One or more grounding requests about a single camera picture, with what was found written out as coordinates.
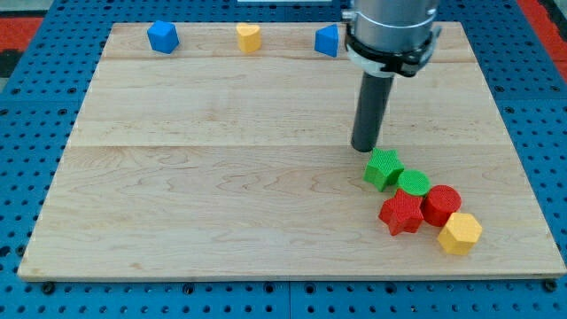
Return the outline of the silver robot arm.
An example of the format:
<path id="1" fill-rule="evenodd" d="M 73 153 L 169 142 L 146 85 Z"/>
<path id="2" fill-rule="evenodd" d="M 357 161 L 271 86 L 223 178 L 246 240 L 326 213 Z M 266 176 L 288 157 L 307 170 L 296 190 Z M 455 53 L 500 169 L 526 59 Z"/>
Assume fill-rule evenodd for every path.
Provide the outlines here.
<path id="1" fill-rule="evenodd" d="M 353 0 L 342 18 L 364 46 L 402 53 L 427 41 L 438 8 L 439 0 Z"/>

